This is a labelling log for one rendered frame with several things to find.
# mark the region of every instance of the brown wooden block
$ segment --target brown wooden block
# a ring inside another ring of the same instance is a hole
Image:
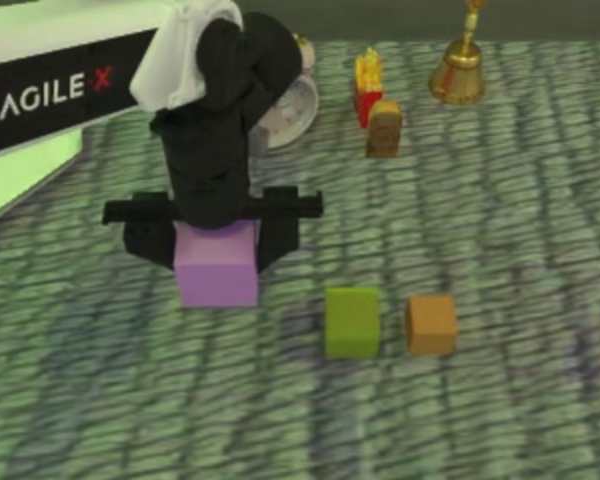
[[[393,100],[378,100],[369,113],[366,154],[369,158],[398,155],[402,130],[402,108]]]
[[[446,355],[455,350],[458,321],[451,295],[410,297],[405,313],[409,353]]]

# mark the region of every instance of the golden bell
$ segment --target golden bell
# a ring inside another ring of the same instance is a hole
[[[473,42],[465,47],[462,40],[449,45],[442,62],[429,78],[429,90],[434,97],[450,105],[478,102],[485,91],[480,47]]]

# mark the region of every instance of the green cube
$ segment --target green cube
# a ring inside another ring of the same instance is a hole
[[[327,288],[325,355],[330,360],[375,358],[380,349],[380,302],[375,288]]]

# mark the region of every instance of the white clock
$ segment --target white clock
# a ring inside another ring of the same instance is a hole
[[[304,37],[296,35],[296,40],[302,53],[303,73],[258,123],[268,132],[267,150],[285,147],[299,139],[318,114],[318,87],[311,78],[315,48]]]

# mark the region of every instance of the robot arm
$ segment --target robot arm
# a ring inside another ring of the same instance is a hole
[[[0,8],[0,154],[140,107],[206,94],[200,36],[231,0],[42,0]]]

